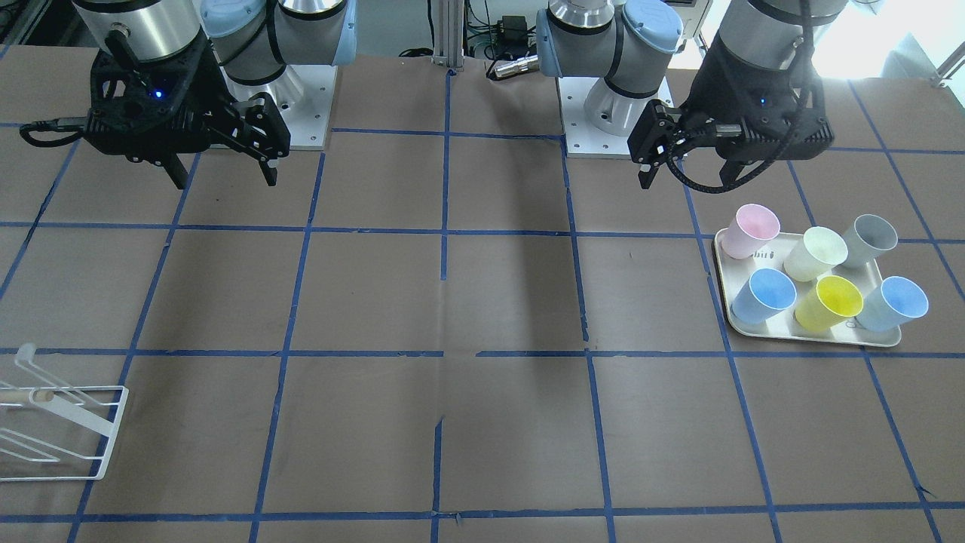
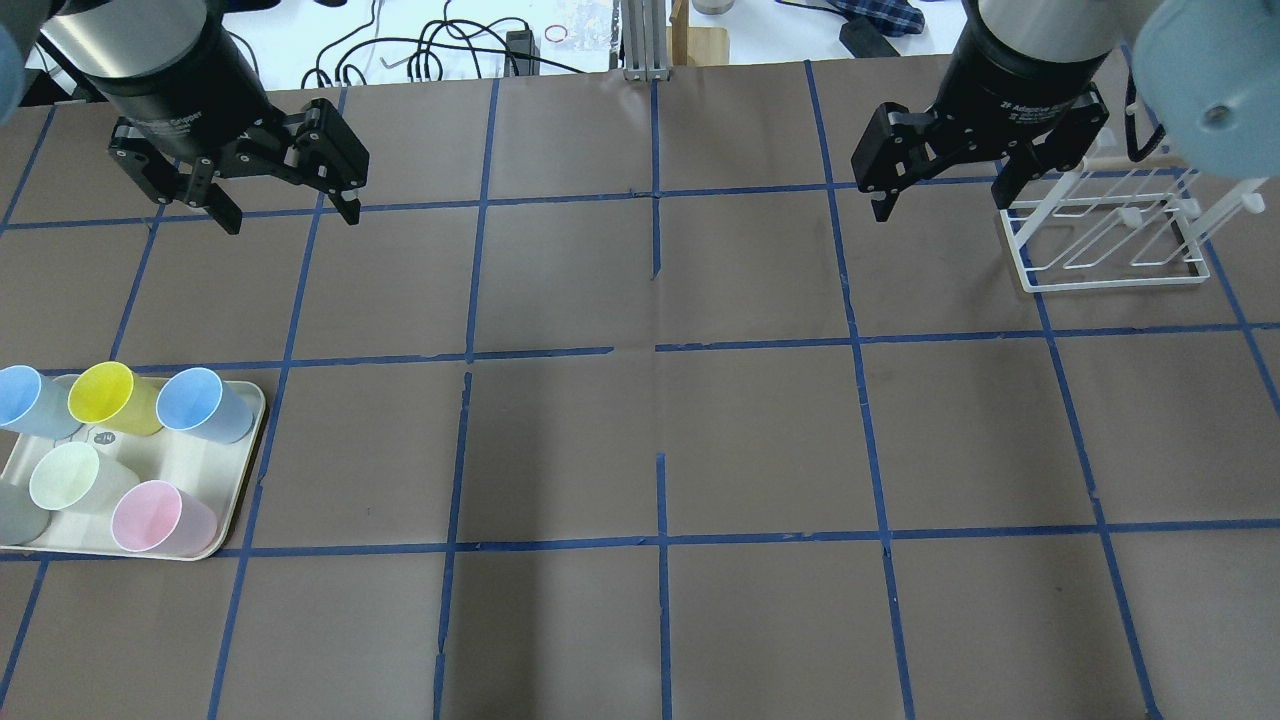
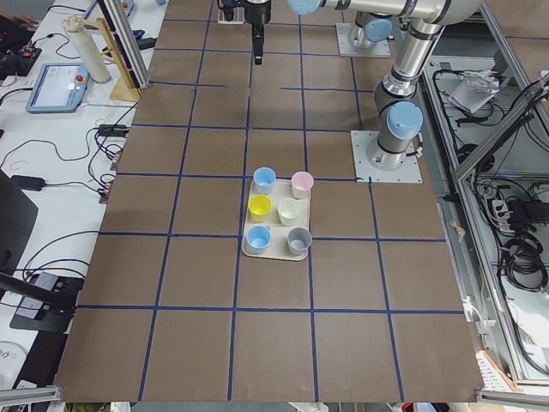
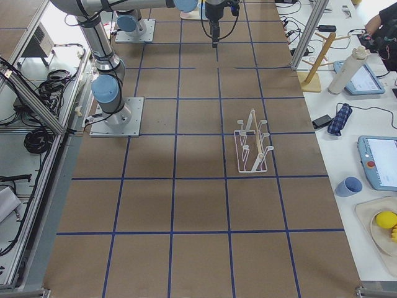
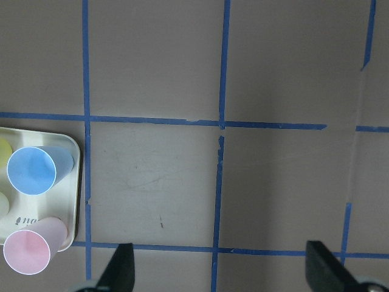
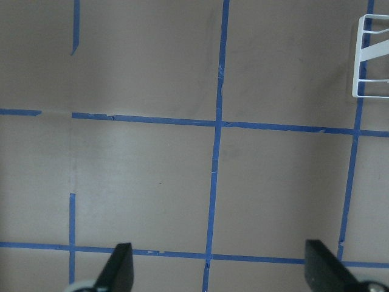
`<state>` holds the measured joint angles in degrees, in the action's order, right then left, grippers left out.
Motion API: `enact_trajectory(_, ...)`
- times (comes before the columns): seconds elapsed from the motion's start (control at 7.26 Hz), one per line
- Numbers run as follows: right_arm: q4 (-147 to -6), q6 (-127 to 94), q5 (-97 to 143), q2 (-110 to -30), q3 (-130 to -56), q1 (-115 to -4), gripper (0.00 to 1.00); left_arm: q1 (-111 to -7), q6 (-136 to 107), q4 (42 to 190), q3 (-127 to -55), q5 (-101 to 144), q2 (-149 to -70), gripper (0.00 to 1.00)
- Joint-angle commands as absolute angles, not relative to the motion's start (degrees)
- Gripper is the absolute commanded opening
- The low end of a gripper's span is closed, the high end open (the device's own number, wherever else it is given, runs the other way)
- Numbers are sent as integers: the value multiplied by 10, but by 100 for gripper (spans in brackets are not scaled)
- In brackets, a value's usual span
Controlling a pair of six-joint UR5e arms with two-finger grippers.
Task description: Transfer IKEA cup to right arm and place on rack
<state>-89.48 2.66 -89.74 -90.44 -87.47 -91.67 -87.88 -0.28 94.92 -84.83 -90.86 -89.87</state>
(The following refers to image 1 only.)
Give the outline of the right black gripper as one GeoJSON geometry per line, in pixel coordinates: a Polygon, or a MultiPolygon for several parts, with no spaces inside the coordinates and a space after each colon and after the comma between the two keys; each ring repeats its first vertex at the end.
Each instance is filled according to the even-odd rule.
{"type": "MultiPolygon", "coordinates": [[[[256,93],[245,102],[221,103],[203,114],[213,141],[258,159],[270,188],[278,182],[278,159],[290,154],[292,134],[273,96],[256,93]]],[[[178,155],[161,159],[161,167],[178,190],[188,185],[188,171],[178,155]]]]}

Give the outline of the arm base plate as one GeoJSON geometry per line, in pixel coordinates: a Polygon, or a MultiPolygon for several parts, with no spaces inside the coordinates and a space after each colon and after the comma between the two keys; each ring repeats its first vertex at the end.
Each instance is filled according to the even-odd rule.
{"type": "Polygon", "coordinates": [[[272,95],[286,123],[293,150],[323,150],[335,96],[337,66],[289,65],[285,72],[262,85],[244,85],[221,71],[232,96],[247,100],[258,92],[272,95]]]}
{"type": "Polygon", "coordinates": [[[666,79],[644,99],[620,95],[599,77],[562,77],[557,84],[568,154],[577,158],[629,158],[627,138],[648,102],[673,107],[666,79]]]}

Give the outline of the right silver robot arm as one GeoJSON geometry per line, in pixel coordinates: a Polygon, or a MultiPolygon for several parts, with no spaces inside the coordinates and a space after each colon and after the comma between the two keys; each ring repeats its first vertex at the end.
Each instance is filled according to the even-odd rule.
{"type": "Polygon", "coordinates": [[[181,154],[225,146],[258,162],[269,186],[292,150],[287,100],[272,84],[295,65],[356,56],[354,1],[75,1],[99,45],[81,137],[165,169],[182,189],[181,154]]]}

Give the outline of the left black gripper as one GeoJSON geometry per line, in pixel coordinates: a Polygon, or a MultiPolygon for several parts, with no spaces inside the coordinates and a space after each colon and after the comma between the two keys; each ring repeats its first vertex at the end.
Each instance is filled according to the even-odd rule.
{"type": "MultiPolygon", "coordinates": [[[[686,108],[668,106],[662,100],[649,100],[628,137],[631,161],[640,164],[638,181],[649,190],[665,161],[666,151],[675,146],[690,146],[706,138],[706,123],[690,115],[686,108]]],[[[722,186],[738,186],[747,161],[728,159],[719,171],[722,186]]]]}

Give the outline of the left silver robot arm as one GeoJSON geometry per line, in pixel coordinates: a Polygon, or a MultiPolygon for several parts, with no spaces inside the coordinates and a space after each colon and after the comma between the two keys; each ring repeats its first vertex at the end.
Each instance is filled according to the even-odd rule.
{"type": "Polygon", "coordinates": [[[643,189],[661,166],[687,188],[721,195],[777,161],[813,159],[834,142],[818,37],[844,1],[733,1],[678,107],[656,96],[678,51],[682,19],[666,2],[550,1],[535,44],[549,77],[596,77],[597,124],[624,135],[643,189]]]}

